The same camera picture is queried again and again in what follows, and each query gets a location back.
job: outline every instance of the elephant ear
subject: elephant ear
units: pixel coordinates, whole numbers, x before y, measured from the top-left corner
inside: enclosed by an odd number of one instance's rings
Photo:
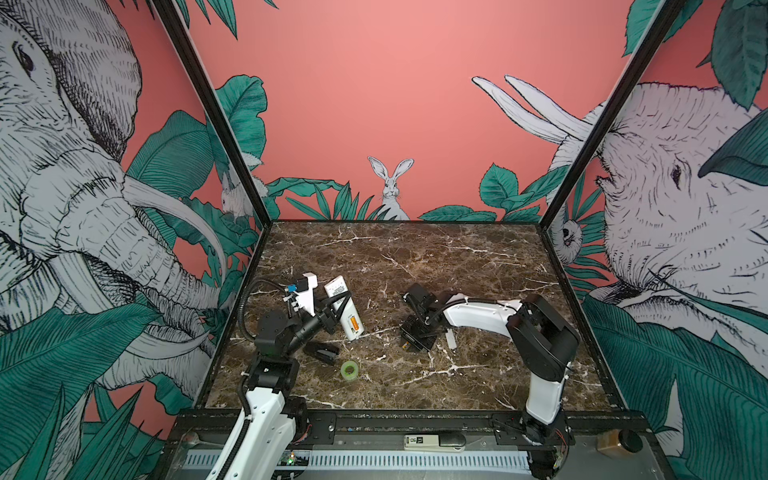
[[[134,132],[141,70],[105,0],[0,0],[41,46],[94,139],[120,159]]]

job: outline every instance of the black frame post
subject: black frame post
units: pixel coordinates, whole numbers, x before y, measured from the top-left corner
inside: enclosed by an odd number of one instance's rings
[[[624,107],[624,103],[640,81],[643,72],[645,72],[648,64],[650,64],[650,60],[656,54],[656,50],[661,45],[662,41],[664,41],[664,37],[667,35],[675,18],[677,18],[680,11],[685,6],[686,1],[687,0],[666,0],[660,7],[658,14],[651,22],[646,35],[643,37],[637,50],[635,50],[629,65],[624,70],[624,74],[621,75],[621,79],[616,85],[611,97],[608,98],[603,113],[594,124],[592,131],[587,136],[587,140],[584,141],[584,145],[581,146],[581,150],[573,165],[571,165],[568,174],[565,176],[560,189],[555,194],[554,199],[552,199],[551,204],[547,207],[547,211],[545,211],[544,216],[541,218],[539,225],[541,225],[541,228],[544,230],[547,230],[552,225],[554,216],[558,214],[558,211],[560,211],[561,207],[565,204],[568,195],[571,194],[579,177],[584,173],[584,169],[587,168],[589,162],[594,158],[594,154],[598,151],[600,143],[611,129],[616,117]]]
[[[157,10],[157,14],[160,16],[160,20],[163,22],[163,26],[168,33],[168,37],[170,37],[170,41],[173,42],[174,47],[176,48],[176,53],[179,55],[181,63],[184,65],[184,69],[187,71],[187,75],[197,92],[197,96],[203,104],[205,113],[208,115],[211,124],[214,126],[216,135],[218,135],[219,140],[221,140],[224,152],[226,152],[230,162],[232,162],[232,165],[237,172],[237,176],[240,178],[240,182],[243,184],[246,194],[253,204],[253,209],[256,211],[258,221],[263,228],[267,228],[272,224],[272,219],[270,219],[270,215],[266,211],[264,202],[261,200],[261,196],[253,185],[253,178],[251,177],[248,167],[245,165],[243,155],[240,153],[240,148],[237,146],[237,139],[230,129],[230,123],[227,121],[227,117],[221,110],[216,91],[209,83],[203,65],[197,57],[197,53],[195,52],[189,33],[187,32],[187,27],[176,13],[174,0],[153,0],[153,2],[155,10]]]

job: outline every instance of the rabbit ear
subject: rabbit ear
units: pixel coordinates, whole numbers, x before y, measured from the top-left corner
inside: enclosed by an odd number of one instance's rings
[[[384,180],[389,179],[389,172],[386,170],[386,166],[384,166],[383,163],[376,160],[374,157],[368,157],[368,160],[371,162],[371,167],[373,167],[373,172],[376,175],[379,175]]]
[[[405,172],[408,171],[410,167],[413,167],[413,159],[407,158],[403,160],[395,169],[395,173],[392,175],[392,178],[397,178],[400,175],[404,174]]]

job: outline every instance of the mural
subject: mural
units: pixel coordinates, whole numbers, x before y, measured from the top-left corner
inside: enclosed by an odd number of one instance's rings
[[[627,51],[653,3],[632,5]],[[687,3],[667,35],[681,43],[657,53],[550,230],[622,395],[678,478],[768,470],[755,440],[768,434],[763,3]],[[659,82],[686,76],[695,86]]]
[[[213,16],[208,15],[202,1],[197,2],[199,8],[188,8],[185,0],[177,0],[177,3],[180,7],[181,16],[184,17],[187,26],[190,26],[191,37],[214,84],[221,82],[220,79],[224,72],[227,73],[228,78],[231,78],[235,72],[248,71],[249,74],[258,74],[259,78],[265,79],[268,83],[267,92],[270,94],[270,104],[274,105],[274,101],[277,102],[277,107],[271,107],[267,110],[265,97],[263,104],[259,103],[263,109],[254,112],[254,114],[258,114],[258,117],[244,115],[240,120],[235,121],[230,118],[235,136],[240,143],[248,142],[248,133],[245,131],[248,128],[248,122],[257,124],[261,131],[263,128],[262,119],[269,118],[267,123],[270,125],[269,132],[270,138],[272,138],[270,145],[272,147],[267,148],[266,159],[263,157],[262,151],[252,154],[248,152],[246,162],[253,172],[253,182],[256,189],[260,192],[272,218],[538,222],[547,207],[546,198],[554,196],[554,192],[567,173],[568,166],[565,160],[552,164],[547,170],[548,165],[538,161],[538,159],[546,158],[551,154],[534,153],[530,148],[525,149],[523,147],[521,149],[521,144],[528,141],[525,138],[522,138],[522,141],[519,139],[516,141],[508,140],[510,130],[505,127],[503,117],[492,113],[493,103],[484,101],[485,96],[477,87],[480,87],[493,100],[500,102],[499,105],[502,106],[502,109],[506,108],[505,97],[509,97],[509,95],[489,80],[482,77],[472,77],[472,74],[446,78],[444,70],[434,71],[434,74],[437,75],[435,77],[437,81],[450,81],[452,83],[458,79],[455,88],[461,92],[461,95],[466,96],[466,102],[471,103],[472,108],[478,108],[478,111],[483,112],[483,117],[479,117],[477,112],[472,112],[474,117],[464,114],[461,122],[454,122],[450,126],[439,126],[440,120],[428,112],[430,116],[427,120],[430,122],[428,125],[433,125],[434,128],[443,128],[443,131],[461,125],[456,131],[465,131],[467,141],[464,141],[461,134],[453,134],[454,130],[450,130],[451,133],[435,135],[428,131],[429,127],[424,129],[420,126],[411,125],[409,120],[403,116],[396,120],[393,118],[398,124],[405,125],[402,131],[399,127],[381,125],[378,123],[377,117],[381,117],[382,114],[386,115],[386,106],[375,101],[371,102],[371,105],[377,107],[375,111],[366,112],[359,120],[355,119],[355,114],[352,113],[354,101],[346,98],[349,96],[349,92],[355,92],[354,97],[363,103],[368,103],[367,99],[369,98],[373,99],[380,96],[385,99],[385,103],[394,102],[394,104],[399,104],[398,97],[405,97],[412,92],[421,92],[420,99],[407,101],[407,108],[411,112],[409,116],[419,116],[420,110],[414,105],[428,104],[432,101],[433,95],[435,102],[439,101],[439,104],[432,106],[432,110],[437,115],[446,117],[454,115],[455,112],[461,113],[462,108],[466,109],[466,106],[456,109],[450,108],[451,102],[445,102],[442,98],[438,100],[439,94],[434,93],[438,90],[436,86],[414,88],[415,84],[412,81],[407,81],[403,84],[404,90],[385,86],[384,89],[372,87],[369,91],[369,87],[366,86],[361,89],[360,85],[356,84],[355,79],[362,76],[360,71],[365,71],[368,68],[368,61],[364,57],[357,56],[360,52],[355,50],[355,42],[349,43],[346,40],[336,39],[335,36],[343,36],[339,32],[355,29],[360,25],[368,25],[367,30],[363,29],[360,32],[362,38],[356,42],[362,42],[366,45],[366,56],[376,58],[375,68],[378,69],[377,71],[386,70],[390,66],[394,68],[393,71],[396,73],[392,82],[396,83],[397,76],[400,75],[400,71],[397,70],[399,62],[395,62],[397,65],[390,65],[390,48],[382,50],[383,45],[389,45],[390,42],[395,41],[392,39],[394,34],[381,31],[383,26],[378,27],[376,22],[380,20],[394,29],[401,28],[404,20],[400,14],[397,14],[398,8],[400,8],[399,5],[396,5],[397,2],[378,5],[375,5],[375,2],[364,5],[359,2],[343,2],[343,5],[323,4],[321,7],[315,4],[286,4],[280,5],[282,7],[280,10],[276,10],[278,5],[272,2],[239,2],[237,0],[209,2],[214,7],[214,11],[221,22],[212,21]],[[532,5],[523,5],[523,2],[512,2],[515,5],[510,5],[510,3],[484,0],[483,5],[473,9],[473,11],[480,12],[479,18],[482,17],[479,20],[481,22],[479,25],[483,22],[490,22],[490,28],[504,37],[505,42],[508,40],[508,26],[502,27],[494,24],[492,19],[498,15],[496,13],[489,15],[489,12],[498,11],[500,15],[506,9],[513,8],[516,15],[523,15],[521,8],[523,10],[530,9],[530,15],[537,18],[537,21],[542,22],[542,24],[550,25],[552,22],[564,22],[566,28],[571,27],[572,21],[565,17],[562,19],[551,18],[551,9],[549,8],[544,8],[542,11]],[[601,19],[599,22],[600,31],[610,31],[609,28],[606,28],[606,24],[614,24],[618,33],[615,39],[618,40],[624,33],[624,29],[620,25],[630,2],[626,1],[623,9],[615,9],[617,14],[613,17],[613,22],[610,22],[611,17],[604,12],[610,11],[614,7],[606,8],[604,2],[598,3],[592,5],[588,2],[580,6],[580,10],[589,11],[591,12],[590,16]],[[432,45],[434,42],[429,38],[429,35],[434,34],[441,38],[443,35],[441,28],[445,28],[445,25],[450,26],[452,22],[457,21],[456,15],[466,13],[464,12],[465,5],[460,2],[451,3],[449,8],[445,7],[444,2],[439,3],[439,8],[437,5],[437,2],[423,2],[416,10],[412,9],[413,5],[410,3],[407,6],[402,6],[403,8],[410,8],[412,17],[418,19],[420,29],[429,33],[423,34],[423,38],[412,39],[408,42],[407,50],[403,50],[404,47],[398,47],[396,57],[402,57],[406,51],[418,49],[420,44],[424,44],[431,45],[428,48],[430,58],[437,58],[441,61],[444,56],[442,52],[450,51],[450,62],[453,64],[458,62],[460,65],[467,64],[468,66],[463,67],[465,70],[481,68],[481,71],[487,71],[489,75],[497,71],[497,56],[508,51],[508,48],[502,47],[501,44],[497,46],[489,45],[487,42],[483,43],[482,48],[491,52],[488,58],[490,61],[485,61],[483,58],[480,62],[475,61],[478,57],[476,52],[457,57],[455,49],[448,43],[445,47]],[[314,20],[309,22],[309,18],[317,18],[317,12],[312,13],[314,8],[323,9],[323,19],[333,17],[333,21],[339,22],[339,24],[331,30],[325,29],[315,34],[311,33],[314,28],[317,28],[317,22]],[[438,20],[435,20],[435,11],[439,12]],[[346,27],[347,23],[345,22],[347,20],[351,22],[349,28]],[[239,24],[248,25],[248,30],[240,29],[238,31],[237,26]],[[285,32],[286,28],[290,31],[303,31],[304,33],[299,37],[282,38],[281,32]],[[376,35],[385,35],[382,38],[387,38],[387,40],[384,43],[376,40],[371,41],[372,30],[377,32]],[[471,32],[469,33],[468,38],[472,38]],[[604,35],[606,36],[605,40],[610,38],[608,34]],[[307,43],[300,43],[301,39],[305,37],[307,39],[312,38],[312,40]],[[326,41],[326,39],[334,42],[331,48],[335,52],[334,55],[326,58],[327,51],[309,53],[313,45]],[[601,63],[601,68],[598,69],[601,72],[599,75],[601,78],[595,79],[594,75],[592,76],[590,83],[583,86],[584,96],[590,96],[593,92],[597,92],[592,95],[596,99],[607,96],[615,79],[624,67],[627,59],[621,58],[623,49],[615,41],[599,41],[597,42],[599,45],[590,44],[588,50],[590,52],[600,51],[604,45],[611,43],[615,46],[614,56],[602,56],[599,61],[595,59]],[[259,48],[250,48],[248,45],[259,45]],[[607,58],[614,57],[616,60],[613,63],[605,65]],[[338,77],[338,85],[342,90],[336,91],[334,90],[335,87],[329,84],[324,84],[323,87],[318,86],[318,82],[322,82],[323,76],[336,74],[320,62],[334,62],[338,58],[349,58],[351,61],[351,64],[340,63],[336,66],[338,71],[344,72]],[[538,67],[541,66],[538,60],[534,63]],[[321,91],[322,94],[305,96],[302,94],[305,85],[298,84],[295,84],[292,90],[288,90],[286,86],[293,82],[293,79],[286,75],[291,64],[297,65],[300,70],[296,72],[297,74],[303,77],[306,75],[306,88],[313,92]],[[412,71],[410,75],[414,77],[418,75],[418,68],[413,63],[409,63],[409,65]],[[599,115],[599,111],[591,112],[584,120],[580,120],[563,110],[550,111],[548,105],[551,104],[551,101],[539,90],[517,78],[508,76],[507,81],[526,101],[532,102],[534,108],[541,112],[547,120],[542,120],[527,111],[512,114],[505,110],[505,113],[510,115],[513,120],[516,119],[514,115],[521,115],[520,121],[532,122],[532,130],[529,131],[534,131],[556,144],[563,144],[558,157],[566,158],[569,151],[578,148],[578,145],[589,134]],[[296,103],[297,98],[302,98],[303,101]],[[336,103],[333,105],[324,104],[322,98],[334,98]],[[227,104],[233,104],[226,99],[222,99],[222,102],[225,104],[225,109]],[[293,110],[294,105],[298,105],[300,109],[298,111]],[[311,121],[305,128],[302,128],[304,118],[311,119]],[[288,130],[283,128],[283,123],[285,123],[285,127],[288,127]],[[374,124],[383,127],[386,132],[383,134],[383,138],[386,141],[382,141],[382,134],[377,134],[375,131],[359,132],[356,130],[359,125],[371,126],[375,130]],[[478,132],[483,129],[486,129],[487,132]],[[410,138],[411,131],[414,130],[424,130],[424,138]],[[322,135],[325,137],[315,133],[318,131],[322,131]],[[400,134],[394,134],[393,131],[398,131]],[[288,135],[288,133],[290,136],[283,139],[283,135]],[[365,145],[360,138],[364,138],[368,144]],[[435,151],[440,151],[441,148],[435,145],[435,142],[452,145],[456,148],[452,148],[452,151],[444,151],[441,153],[441,157],[436,157]],[[310,145],[316,145],[316,147],[310,147],[311,152],[308,157],[306,154],[299,153],[303,146]],[[552,151],[551,147],[542,147],[535,142],[532,142],[531,145],[537,150]],[[401,148],[405,155],[399,158],[394,157],[397,153],[393,152],[401,151]],[[459,153],[463,151],[472,152],[467,156]],[[410,163],[403,163],[407,161],[400,164],[396,163],[404,157],[408,157]],[[385,181],[383,191],[380,184],[370,178],[369,171],[366,172],[365,158],[371,162],[376,176]],[[390,169],[398,167],[391,177],[385,165],[389,165]],[[399,168],[405,168],[405,166],[411,169],[412,173],[409,171],[408,175],[400,177],[403,171]],[[233,180],[233,176],[229,176],[229,182],[232,185],[237,185],[237,181]],[[454,185],[456,181],[461,182],[458,187]],[[223,182],[226,189],[227,181],[223,180]],[[353,188],[353,184],[361,185],[359,190]],[[223,195],[226,197],[226,208],[232,208],[231,211],[239,211],[239,200],[232,198],[232,195],[226,191]],[[447,197],[449,201],[441,202],[433,198],[438,195]]]
[[[258,240],[208,125],[178,110],[135,133],[154,86],[129,32],[166,38],[151,10],[127,31],[112,8],[0,2],[4,480],[148,474],[167,430],[137,419],[192,404]],[[257,84],[234,78],[220,95],[255,111]],[[237,209],[207,198],[214,171]]]

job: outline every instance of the wallpaper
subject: wallpaper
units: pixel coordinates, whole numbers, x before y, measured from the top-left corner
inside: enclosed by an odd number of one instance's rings
[[[222,102],[273,218],[528,222],[627,64],[630,3],[177,0],[214,86],[261,80],[258,109]]]
[[[686,480],[768,475],[764,3],[686,4],[550,230],[622,396]]]
[[[0,0],[0,170],[0,478],[143,478],[259,236],[146,3]]]

